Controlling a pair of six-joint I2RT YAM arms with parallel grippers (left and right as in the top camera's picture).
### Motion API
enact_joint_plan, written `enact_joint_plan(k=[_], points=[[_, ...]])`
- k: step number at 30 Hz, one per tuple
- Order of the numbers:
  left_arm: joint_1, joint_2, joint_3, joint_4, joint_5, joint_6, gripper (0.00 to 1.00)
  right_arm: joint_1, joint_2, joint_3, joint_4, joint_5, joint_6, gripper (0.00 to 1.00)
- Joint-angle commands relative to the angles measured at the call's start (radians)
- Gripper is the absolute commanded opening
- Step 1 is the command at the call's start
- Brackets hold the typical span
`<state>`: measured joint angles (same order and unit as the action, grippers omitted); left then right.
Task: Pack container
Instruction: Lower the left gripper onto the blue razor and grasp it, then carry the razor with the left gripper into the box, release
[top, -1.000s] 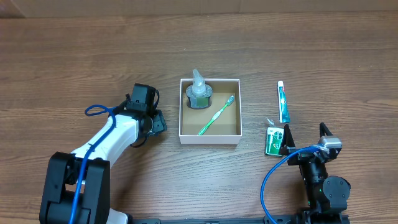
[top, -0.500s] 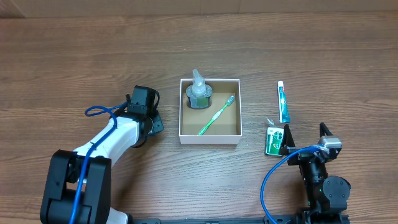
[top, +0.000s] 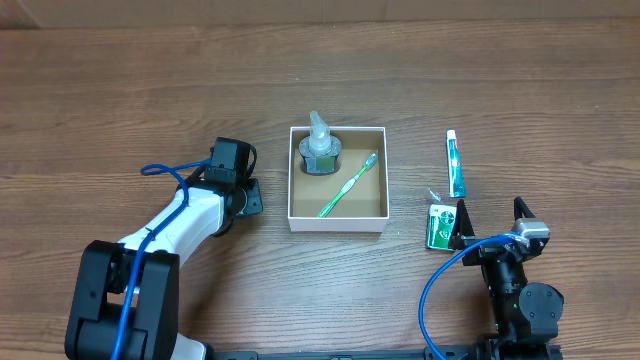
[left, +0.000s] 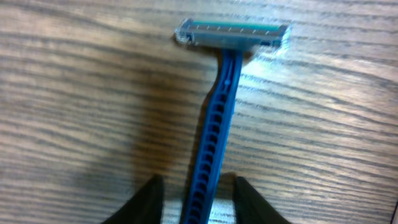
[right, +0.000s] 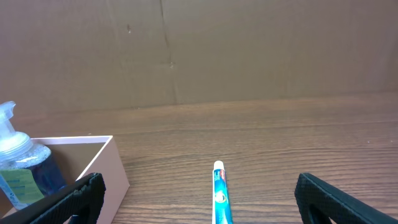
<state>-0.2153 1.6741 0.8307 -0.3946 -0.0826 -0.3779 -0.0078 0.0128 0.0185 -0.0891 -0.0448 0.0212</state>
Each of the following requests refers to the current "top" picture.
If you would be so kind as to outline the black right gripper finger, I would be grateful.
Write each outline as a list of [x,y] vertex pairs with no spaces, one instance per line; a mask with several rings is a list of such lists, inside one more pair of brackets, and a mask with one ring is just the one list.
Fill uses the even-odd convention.
[[518,220],[521,218],[534,218],[535,215],[526,205],[525,201],[521,197],[516,197],[514,199],[514,219]]
[[452,250],[464,250],[475,242],[475,233],[463,199],[456,204],[456,215],[448,246]]

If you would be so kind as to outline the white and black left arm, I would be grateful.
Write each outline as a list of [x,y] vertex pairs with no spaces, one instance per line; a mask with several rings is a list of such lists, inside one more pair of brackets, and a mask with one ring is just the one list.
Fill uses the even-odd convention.
[[175,195],[136,232],[85,248],[64,342],[67,358],[213,358],[210,345],[178,330],[179,272],[205,240],[262,212],[256,161],[253,145],[219,137],[204,160],[141,168],[143,176],[173,176]]

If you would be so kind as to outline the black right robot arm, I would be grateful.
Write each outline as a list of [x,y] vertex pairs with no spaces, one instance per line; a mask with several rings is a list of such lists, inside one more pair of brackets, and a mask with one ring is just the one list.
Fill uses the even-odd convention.
[[469,359],[560,359],[560,348],[551,340],[558,336],[564,297],[554,287],[530,282],[523,263],[539,256],[551,237],[549,227],[514,199],[514,225],[507,244],[482,245],[475,237],[465,203],[456,205],[449,247],[465,250],[465,266],[481,268],[488,288],[496,324],[494,334],[479,337]]

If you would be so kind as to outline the clear soap pump bottle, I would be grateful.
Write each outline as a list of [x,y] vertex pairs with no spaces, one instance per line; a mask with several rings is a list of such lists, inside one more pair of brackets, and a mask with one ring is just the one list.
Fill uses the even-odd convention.
[[301,140],[298,150],[303,160],[302,170],[308,175],[325,176],[339,170],[341,141],[331,134],[329,125],[317,111],[310,112],[309,135]]

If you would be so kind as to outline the green toothbrush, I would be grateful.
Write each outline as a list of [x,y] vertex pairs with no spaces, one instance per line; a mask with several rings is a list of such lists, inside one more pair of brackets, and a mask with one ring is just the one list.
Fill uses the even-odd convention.
[[337,195],[319,212],[318,218],[327,217],[339,201],[353,188],[360,177],[375,166],[377,159],[378,155],[376,153],[372,153],[367,158],[361,169],[343,185]]

